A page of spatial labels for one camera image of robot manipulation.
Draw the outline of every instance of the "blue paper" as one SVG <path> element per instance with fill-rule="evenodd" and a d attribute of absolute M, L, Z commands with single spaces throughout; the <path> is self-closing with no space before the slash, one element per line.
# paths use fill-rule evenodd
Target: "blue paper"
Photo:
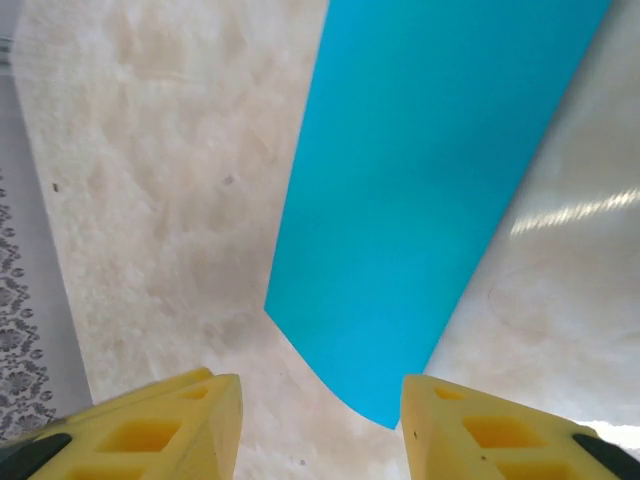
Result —
<path fill-rule="evenodd" d="M 609 0 L 332 0 L 266 311 L 395 427 Z"/>

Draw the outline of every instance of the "marble floor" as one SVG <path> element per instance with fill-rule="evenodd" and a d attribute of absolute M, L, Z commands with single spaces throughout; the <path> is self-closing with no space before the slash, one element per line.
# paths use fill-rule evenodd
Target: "marble floor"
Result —
<path fill-rule="evenodd" d="M 323 0 L 29 0 L 13 58 L 95 401 L 241 375 L 238 479 L 406 479 L 261 310 Z M 427 373 L 640 449 L 640 3 L 614 1 Z"/>

